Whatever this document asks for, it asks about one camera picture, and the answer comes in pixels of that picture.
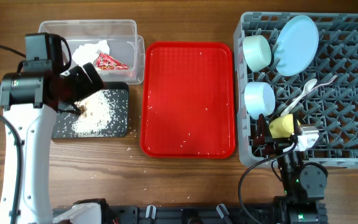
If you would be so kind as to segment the light blue bowl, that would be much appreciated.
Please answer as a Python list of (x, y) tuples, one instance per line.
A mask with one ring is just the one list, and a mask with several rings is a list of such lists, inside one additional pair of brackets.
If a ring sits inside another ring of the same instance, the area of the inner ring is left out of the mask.
[(259, 115), (270, 116), (275, 110), (275, 94), (272, 87), (265, 82), (250, 82), (244, 90), (244, 103), (252, 119)]

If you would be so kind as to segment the red snack wrapper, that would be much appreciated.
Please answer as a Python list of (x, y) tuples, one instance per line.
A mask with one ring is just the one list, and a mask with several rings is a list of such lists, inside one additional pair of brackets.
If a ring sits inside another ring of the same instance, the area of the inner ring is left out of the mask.
[(95, 65), (100, 70), (129, 70), (130, 68), (112, 56), (100, 53), (95, 61)]

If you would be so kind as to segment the white plastic fork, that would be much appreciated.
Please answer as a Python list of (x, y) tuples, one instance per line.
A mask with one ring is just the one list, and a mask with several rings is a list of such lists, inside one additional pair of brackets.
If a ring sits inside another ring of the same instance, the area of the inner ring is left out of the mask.
[(312, 91), (316, 90), (317, 88), (319, 87), (322, 87), (322, 86), (326, 86), (326, 85), (329, 85), (331, 84), (333, 81), (335, 81), (337, 75), (333, 75), (333, 77), (327, 81), (326, 83), (320, 83), (317, 85), (317, 79), (312, 79), (310, 80), (306, 85), (305, 85), (305, 88), (306, 90), (304, 91), (304, 94), (303, 96), (306, 96), (308, 95), (309, 93), (311, 93)]

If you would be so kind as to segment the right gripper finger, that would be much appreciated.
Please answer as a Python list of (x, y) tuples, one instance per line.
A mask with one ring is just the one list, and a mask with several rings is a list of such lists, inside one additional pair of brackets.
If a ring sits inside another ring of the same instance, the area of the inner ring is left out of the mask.
[(254, 137), (254, 144), (263, 145), (269, 143), (270, 141), (271, 133), (265, 116), (263, 114), (259, 114), (259, 118), (257, 120), (257, 129)]
[(301, 122), (300, 122), (300, 120), (299, 120), (298, 114), (297, 114), (297, 113), (293, 113), (292, 116), (293, 116), (293, 127), (294, 127), (294, 128), (299, 128)]

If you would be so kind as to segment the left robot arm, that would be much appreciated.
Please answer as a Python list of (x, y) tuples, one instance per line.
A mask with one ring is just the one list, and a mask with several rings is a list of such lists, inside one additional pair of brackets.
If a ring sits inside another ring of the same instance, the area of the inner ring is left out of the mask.
[(73, 105), (104, 87), (91, 63), (64, 62), (67, 44), (57, 34), (27, 34), (25, 60), (1, 80), (6, 155), (0, 223), (52, 222), (49, 156), (59, 104)]

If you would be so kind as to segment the yellow plastic cup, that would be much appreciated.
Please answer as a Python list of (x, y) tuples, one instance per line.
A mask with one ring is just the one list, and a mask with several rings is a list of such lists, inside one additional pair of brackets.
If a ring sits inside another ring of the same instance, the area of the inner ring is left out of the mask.
[(276, 118), (269, 124), (268, 128), (274, 139), (289, 138), (294, 132), (293, 115), (287, 114)]

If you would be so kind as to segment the white plastic spoon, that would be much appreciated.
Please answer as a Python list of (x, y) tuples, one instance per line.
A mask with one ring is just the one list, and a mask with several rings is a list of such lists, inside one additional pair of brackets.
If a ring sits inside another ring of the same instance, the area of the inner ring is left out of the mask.
[(303, 91), (301, 92), (301, 94), (299, 94), (280, 114), (280, 116), (286, 116), (290, 113), (290, 111), (299, 103), (299, 101), (306, 96), (309, 92), (312, 91), (312, 89), (314, 88), (314, 86), (317, 83), (317, 79), (313, 78), (309, 81), (306, 82), (306, 84), (304, 85)]

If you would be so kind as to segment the green bowl with food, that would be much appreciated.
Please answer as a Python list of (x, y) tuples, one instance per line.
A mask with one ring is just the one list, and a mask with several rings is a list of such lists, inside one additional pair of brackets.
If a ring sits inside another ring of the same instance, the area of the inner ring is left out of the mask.
[(272, 51), (264, 36), (253, 35), (245, 37), (242, 43), (242, 49), (247, 66), (253, 72), (258, 72), (270, 65)]

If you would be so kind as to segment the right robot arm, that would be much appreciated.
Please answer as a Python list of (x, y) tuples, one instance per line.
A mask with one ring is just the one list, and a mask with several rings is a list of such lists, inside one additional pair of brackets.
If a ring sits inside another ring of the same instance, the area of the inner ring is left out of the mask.
[(255, 145), (264, 145), (275, 156), (284, 196), (273, 199), (270, 223), (327, 223), (328, 215), (324, 190), (328, 183), (328, 171), (321, 164), (303, 162), (304, 150), (315, 145), (319, 131), (311, 124), (298, 124), (292, 118), (293, 131), (286, 138), (274, 138), (265, 116), (257, 120)]

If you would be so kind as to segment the white napkin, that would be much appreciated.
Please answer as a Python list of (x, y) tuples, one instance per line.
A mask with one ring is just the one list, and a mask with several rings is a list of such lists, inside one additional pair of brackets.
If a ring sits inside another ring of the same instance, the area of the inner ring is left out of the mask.
[(107, 40), (101, 40), (97, 44), (85, 44), (79, 46), (73, 53), (72, 59), (78, 65), (94, 63), (100, 53), (109, 54), (110, 47)]

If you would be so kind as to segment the light blue plate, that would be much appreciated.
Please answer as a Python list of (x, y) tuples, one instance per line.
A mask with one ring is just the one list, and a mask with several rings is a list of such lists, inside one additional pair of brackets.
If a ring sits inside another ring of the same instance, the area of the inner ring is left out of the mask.
[(273, 56), (279, 59), (277, 72), (285, 77), (296, 75), (312, 62), (319, 43), (318, 29), (308, 16), (295, 16), (281, 30)]

